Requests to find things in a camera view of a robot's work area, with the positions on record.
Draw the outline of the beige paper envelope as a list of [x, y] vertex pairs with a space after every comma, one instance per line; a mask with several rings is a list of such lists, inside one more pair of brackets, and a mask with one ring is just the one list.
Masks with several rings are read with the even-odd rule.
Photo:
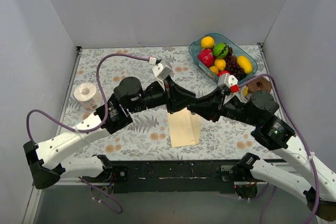
[[189, 110], [183, 109], [173, 114], [167, 114], [171, 146], [184, 147], [199, 143], [202, 128], [202, 118]]

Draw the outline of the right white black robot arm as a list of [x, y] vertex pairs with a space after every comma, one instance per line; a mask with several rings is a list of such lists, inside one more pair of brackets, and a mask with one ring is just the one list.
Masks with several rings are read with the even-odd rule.
[[252, 137], [267, 150], [285, 160], [296, 174], [267, 163], [255, 154], [246, 153], [227, 171], [234, 179], [263, 180], [285, 190], [321, 219], [335, 221], [335, 172], [325, 166], [306, 148], [298, 133], [275, 115], [279, 104], [265, 91], [252, 94], [247, 103], [237, 98], [224, 101], [219, 90], [197, 99], [188, 110], [216, 122], [223, 116], [252, 125]]

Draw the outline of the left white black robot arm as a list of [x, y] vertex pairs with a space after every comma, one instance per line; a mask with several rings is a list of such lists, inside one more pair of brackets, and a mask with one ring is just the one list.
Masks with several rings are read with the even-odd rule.
[[68, 131], [44, 142], [30, 139], [23, 145], [27, 163], [37, 189], [58, 182], [70, 170], [65, 161], [77, 150], [112, 135], [131, 124], [132, 113], [165, 105], [169, 113], [178, 112], [196, 102], [196, 95], [167, 77], [143, 89], [136, 77], [127, 77], [114, 88], [105, 105], [98, 107], [85, 120]]

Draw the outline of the white labelled jar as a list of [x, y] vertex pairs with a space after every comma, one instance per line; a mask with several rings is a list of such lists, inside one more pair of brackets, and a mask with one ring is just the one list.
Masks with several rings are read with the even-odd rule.
[[248, 86], [244, 86], [244, 88], [241, 89], [240, 97], [244, 102], [247, 102], [250, 99], [251, 94], [249, 93], [249, 87]]

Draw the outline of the red apple toy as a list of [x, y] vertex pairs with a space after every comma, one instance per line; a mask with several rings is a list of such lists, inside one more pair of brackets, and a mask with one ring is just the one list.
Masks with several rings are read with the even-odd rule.
[[227, 70], [223, 70], [223, 71], [220, 71], [220, 72], [217, 74], [217, 76], [220, 77], [220, 76], [223, 75], [223, 74], [229, 74], [229, 75], [231, 75], [231, 73], [230, 73], [229, 71], [227, 71]]

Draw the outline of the small orange lemon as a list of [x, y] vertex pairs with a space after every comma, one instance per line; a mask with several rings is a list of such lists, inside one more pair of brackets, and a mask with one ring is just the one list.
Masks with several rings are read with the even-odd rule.
[[218, 68], [216, 66], [211, 66], [209, 68], [209, 70], [214, 74], [214, 75], [218, 75], [219, 71]]

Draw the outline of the small yellow lemon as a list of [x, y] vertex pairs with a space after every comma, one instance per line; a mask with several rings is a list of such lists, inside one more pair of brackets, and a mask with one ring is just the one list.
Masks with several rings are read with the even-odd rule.
[[226, 61], [224, 59], [215, 59], [214, 66], [218, 68], [218, 71], [223, 71], [226, 68]]

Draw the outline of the dark purple grapes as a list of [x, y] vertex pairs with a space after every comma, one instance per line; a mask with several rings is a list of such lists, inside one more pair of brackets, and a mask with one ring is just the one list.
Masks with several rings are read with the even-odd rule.
[[227, 56], [224, 57], [226, 62], [225, 70], [234, 75], [239, 81], [246, 77], [244, 70], [237, 63], [237, 58], [233, 54], [232, 47], [229, 47]]

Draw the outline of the red strawberry toy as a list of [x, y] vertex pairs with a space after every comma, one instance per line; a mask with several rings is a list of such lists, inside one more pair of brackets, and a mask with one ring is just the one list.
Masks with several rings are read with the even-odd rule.
[[213, 56], [211, 49], [202, 49], [197, 57], [199, 61], [208, 68], [210, 68], [215, 61], [215, 57]]

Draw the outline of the yellow mango toy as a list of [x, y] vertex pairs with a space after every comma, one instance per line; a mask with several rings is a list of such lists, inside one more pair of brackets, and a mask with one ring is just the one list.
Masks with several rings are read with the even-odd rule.
[[237, 64], [243, 69], [245, 74], [251, 74], [253, 72], [253, 66], [248, 58], [241, 55], [236, 59]]

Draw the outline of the teal plastic fruit basket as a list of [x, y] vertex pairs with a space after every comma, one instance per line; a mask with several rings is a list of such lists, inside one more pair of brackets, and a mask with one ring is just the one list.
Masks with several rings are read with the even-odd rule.
[[247, 52], [225, 36], [210, 33], [189, 46], [193, 62], [215, 82], [229, 73], [244, 83], [255, 75], [257, 62]]

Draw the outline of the green watermelon toy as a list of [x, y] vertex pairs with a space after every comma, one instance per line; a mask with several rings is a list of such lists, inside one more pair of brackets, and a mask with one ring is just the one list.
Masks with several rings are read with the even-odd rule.
[[226, 43], [219, 43], [213, 47], [213, 56], [217, 59], [223, 59], [227, 56], [229, 47]]

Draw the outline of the floral patterned table mat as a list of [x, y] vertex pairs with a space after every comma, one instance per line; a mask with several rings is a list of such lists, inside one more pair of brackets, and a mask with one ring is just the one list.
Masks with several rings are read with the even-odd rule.
[[[187, 46], [174, 46], [83, 49], [72, 87], [85, 82], [101, 84], [109, 97], [122, 79], [134, 76], [146, 88], [155, 79], [151, 65], [144, 61], [149, 56], [169, 62], [174, 71], [173, 80], [198, 97], [212, 92], [216, 86], [194, 64]], [[250, 135], [251, 126], [227, 118], [221, 118], [216, 123], [204, 120], [199, 142], [183, 147], [171, 145], [164, 106], [133, 114], [132, 118], [132, 124], [83, 147], [73, 157], [88, 158], [103, 154], [111, 160], [120, 161], [240, 159], [251, 152], [263, 159], [276, 159], [274, 153], [259, 145]]]

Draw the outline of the yellow orange fruit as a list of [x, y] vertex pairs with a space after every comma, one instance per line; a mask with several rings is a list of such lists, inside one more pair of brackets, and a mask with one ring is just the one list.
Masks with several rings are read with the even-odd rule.
[[211, 49], [215, 45], [215, 40], [211, 36], [206, 36], [201, 40], [201, 47], [203, 49]]

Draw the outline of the white toilet paper roll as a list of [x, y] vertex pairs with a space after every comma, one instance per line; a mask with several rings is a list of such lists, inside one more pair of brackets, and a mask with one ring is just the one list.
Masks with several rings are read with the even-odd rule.
[[101, 94], [93, 83], [85, 82], [78, 85], [73, 94], [75, 99], [88, 111], [93, 111], [101, 105]]

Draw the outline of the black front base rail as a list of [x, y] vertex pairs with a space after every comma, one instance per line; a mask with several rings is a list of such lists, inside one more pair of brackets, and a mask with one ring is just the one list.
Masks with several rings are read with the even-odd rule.
[[238, 161], [110, 161], [107, 171], [97, 177], [85, 176], [90, 183], [113, 183], [115, 194], [149, 192], [235, 193], [233, 181], [223, 171]]

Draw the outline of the aluminium frame profile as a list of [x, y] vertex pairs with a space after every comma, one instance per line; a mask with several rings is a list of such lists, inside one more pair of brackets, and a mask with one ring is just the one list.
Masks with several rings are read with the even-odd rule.
[[[84, 185], [78, 178], [66, 178], [66, 179], [61, 179], [59, 182], [54, 184], [55, 186], [81, 186]], [[37, 212], [37, 208], [39, 205], [39, 201], [41, 198], [42, 190], [41, 189], [36, 189], [35, 184], [32, 186], [32, 191], [30, 193], [29, 201], [27, 203], [26, 211], [24, 214], [24, 218], [22, 223], [23, 224], [29, 224], [33, 223], [35, 219], [35, 215]]]

